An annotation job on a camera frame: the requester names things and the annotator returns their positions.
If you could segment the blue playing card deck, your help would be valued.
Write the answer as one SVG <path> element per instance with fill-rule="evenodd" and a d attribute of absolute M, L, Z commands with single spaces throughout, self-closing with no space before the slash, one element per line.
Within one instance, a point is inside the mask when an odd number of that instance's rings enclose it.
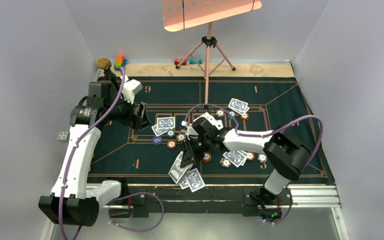
<path fill-rule="evenodd" d="M 188 170 L 191 168 L 191 165 L 181 167 L 183 155 L 184 155 L 183 151 L 181 151 L 177 155 L 174 163 L 172 164 L 168 172 L 168 175 L 170 176 L 170 178 L 173 180 L 175 184 L 178 184 L 180 180 L 184 177 L 184 175 L 188 172 Z"/>

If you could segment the orange poker chip stack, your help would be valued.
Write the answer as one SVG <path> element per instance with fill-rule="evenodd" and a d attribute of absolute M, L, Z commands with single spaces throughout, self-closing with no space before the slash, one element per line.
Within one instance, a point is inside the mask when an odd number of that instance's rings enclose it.
<path fill-rule="evenodd" d="M 212 159 L 212 155 L 209 152 L 205 152 L 203 155 L 202 161 L 204 163 L 208 163 L 211 161 L 211 159 Z"/>

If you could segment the blue small blind button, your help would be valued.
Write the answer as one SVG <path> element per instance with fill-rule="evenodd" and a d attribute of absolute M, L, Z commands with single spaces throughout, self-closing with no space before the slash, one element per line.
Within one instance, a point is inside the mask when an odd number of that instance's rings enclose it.
<path fill-rule="evenodd" d="M 154 145 L 160 145 L 160 144 L 162 144 L 162 142 L 163 142 L 163 138 L 161 136 L 154 136 L 152 138 L 152 143 Z"/>

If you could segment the green chip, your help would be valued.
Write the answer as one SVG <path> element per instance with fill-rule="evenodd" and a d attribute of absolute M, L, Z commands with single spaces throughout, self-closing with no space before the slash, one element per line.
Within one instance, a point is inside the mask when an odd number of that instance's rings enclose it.
<path fill-rule="evenodd" d="M 228 117 L 231 119 L 231 120 L 235 120 L 236 119 L 236 112 L 235 111 L 229 111 L 228 112 Z"/>
<path fill-rule="evenodd" d="M 168 130 L 167 133 L 166 133 L 166 136 L 169 137 L 169 138 L 174 138 L 176 135 L 175 131 L 173 129 L 171 130 Z"/>

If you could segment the pink poker chip stack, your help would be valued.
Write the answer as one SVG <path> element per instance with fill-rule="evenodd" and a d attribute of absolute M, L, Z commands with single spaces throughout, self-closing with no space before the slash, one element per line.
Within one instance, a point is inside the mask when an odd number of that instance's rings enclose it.
<path fill-rule="evenodd" d="M 224 168 L 229 168 L 231 166 L 231 164 L 232 164 L 231 161 L 227 158 L 222 158 L 220 160 L 220 165 Z"/>

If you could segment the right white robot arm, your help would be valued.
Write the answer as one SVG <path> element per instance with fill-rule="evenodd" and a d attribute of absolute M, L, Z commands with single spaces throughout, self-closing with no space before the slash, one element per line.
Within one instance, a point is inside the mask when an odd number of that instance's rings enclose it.
<path fill-rule="evenodd" d="M 274 131 L 241 131 L 222 127 L 213 117 L 202 115 L 193 123 L 182 121 L 180 129 L 185 134 L 182 166 L 202 160 L 208 150 L 265 154 L 274 167 L 260 190 L 262 200 L 268 204 L 278 200 L 283 189 L 300 178 L 313 157 L 287 125 Z"/>

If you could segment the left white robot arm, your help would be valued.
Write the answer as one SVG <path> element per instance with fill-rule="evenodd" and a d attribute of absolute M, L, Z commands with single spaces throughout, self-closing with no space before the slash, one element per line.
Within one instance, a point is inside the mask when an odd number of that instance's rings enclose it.
<path fill-rule="evenodd" d="M 101 81 L 89 83 L 88 95 L 70 113 L 69 141 L 60 174 L 50 194 L 41 196 L 38 202 L 39 209 L 52 223 L 90 227 L 103 206 L 111 201 L 118 205 L 128 201 L 125 179 L 109 178 L 87 190 L 87 178 L 106 123 L 118 122 L 135 131 L 151 125 L 146 103 L 141 102 L 135 114 L 135 96 L 142 89 L 135 79 L 123 86 Z"/>

